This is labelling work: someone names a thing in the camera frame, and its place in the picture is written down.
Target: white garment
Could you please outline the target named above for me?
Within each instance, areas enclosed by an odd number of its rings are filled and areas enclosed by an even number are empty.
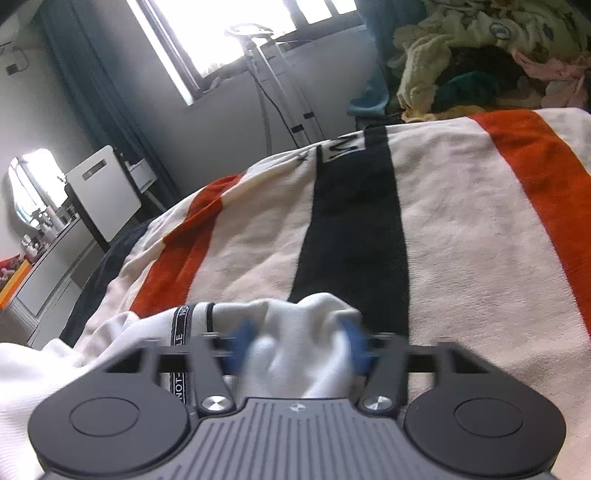
[[[566,0],[423,0],[428,18],[394,32],[394,46],[406,52],[398,89],[403,109],[430,112],[435,81],[449,64],[453,47],[497,46],[529,55],[542,48],[548,58],[571,60],[587,48],[591,25]],[[400,61],[390,63],[395,70]]]
[[[207,303],[192,315],[191,334],[206,331]],[[122,313],[94,331],[78,352],[54,339],[42,351],[0,344],[0,479],[34,480],[41,466],[27,423],[46,397],[141,339],[170,344],[175,309],[139,319]],[[297,304],[279,300],[219,303],[213,327],[229,333],[252,320],[258,336],[238,376],[236,400],[259,397],[346,397],[353,381],[349,341],[339,318],[356,321],[359,312],[336,297],[319,293]]]

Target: striped blanket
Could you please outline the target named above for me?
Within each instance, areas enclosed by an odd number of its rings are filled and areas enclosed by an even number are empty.
[[[368,129],[215,181],[154,220],[87,322],[321,291],[369,329],[458,340],[550,398],[591,473],[591,116]]]

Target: red stripe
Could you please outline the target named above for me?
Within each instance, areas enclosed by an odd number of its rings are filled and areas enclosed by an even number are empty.
[[[501,111],[472,118],[491,136],[537,212],[591,335],[591,177],[534,112]]]
[[[216,218],[222,211],[222,193],[240,178],[241,175],[233,175],[207,185],[193,199],[183,223],[164,237],[164,250],[131,306],[140,318],[187,301],[191,283],[207,254]]]

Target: window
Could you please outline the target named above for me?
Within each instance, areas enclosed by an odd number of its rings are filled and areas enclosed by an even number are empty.
[[[128,0],[146,36],[187,100],[217,77],[246,70],[242,47],[225,31],[256,23],[281,41],[316,40],[361,24],[355,0]]]
[[[64,174],[45,148],[13,158],[8,177],[17,215],[33,227],[39,225],[33,219],[35,210],[44,210],[47,206],[57,210],[67,199]]]

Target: wall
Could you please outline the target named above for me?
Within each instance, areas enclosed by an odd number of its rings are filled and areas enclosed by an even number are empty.
[[[24,29],[16,45],[24,49],[30,66],[9,77],[7,65],[16,62],[24,67],[26,62],[10,47],[0,55],[0,260],[20,252],[23,235],[10,215],[3,178],[10,161],[47,148],[65,172],[92,154],[38,27],[31,24]]]
[[[264,158],[265,137],[254,81],[245,73],[187,107],[138,25],[126,0],[93,0],[109,74],[183,194]],[[306,44],[290,62],[327,138],[355,129],[348,101],[376,65],[363,27]],[[293,143],[271,105],[274,152]]]

